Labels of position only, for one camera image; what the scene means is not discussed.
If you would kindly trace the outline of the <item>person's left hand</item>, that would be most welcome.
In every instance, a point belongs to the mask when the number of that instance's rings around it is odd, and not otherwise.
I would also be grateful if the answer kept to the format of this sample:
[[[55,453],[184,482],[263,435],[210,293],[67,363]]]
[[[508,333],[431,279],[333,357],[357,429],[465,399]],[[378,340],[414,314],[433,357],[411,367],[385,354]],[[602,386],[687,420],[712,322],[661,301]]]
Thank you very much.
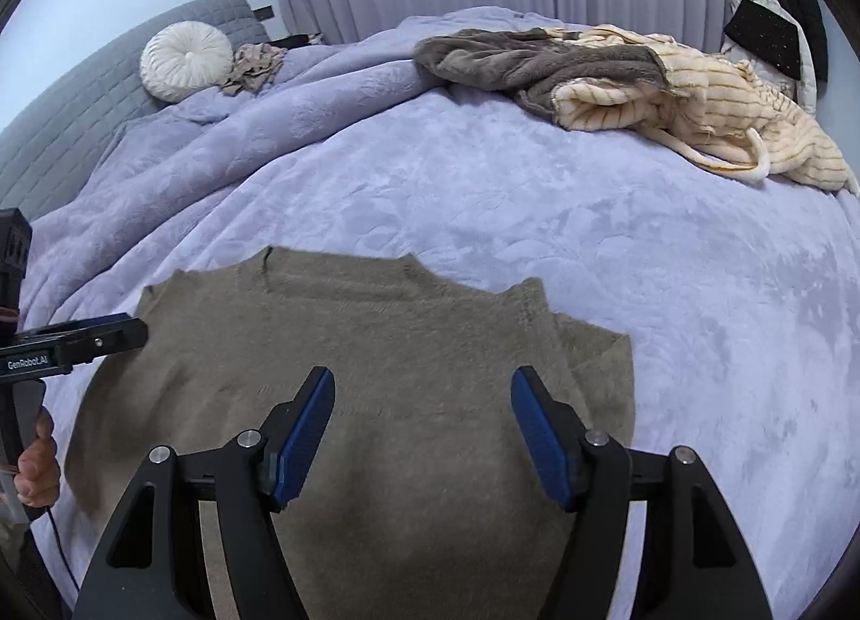
[[[54,422],[47,409],[39,413],[37,437],[19,457],[18,468],[15,488],[23,505],[46,508],[58,501],[61,470],[57,461]]]

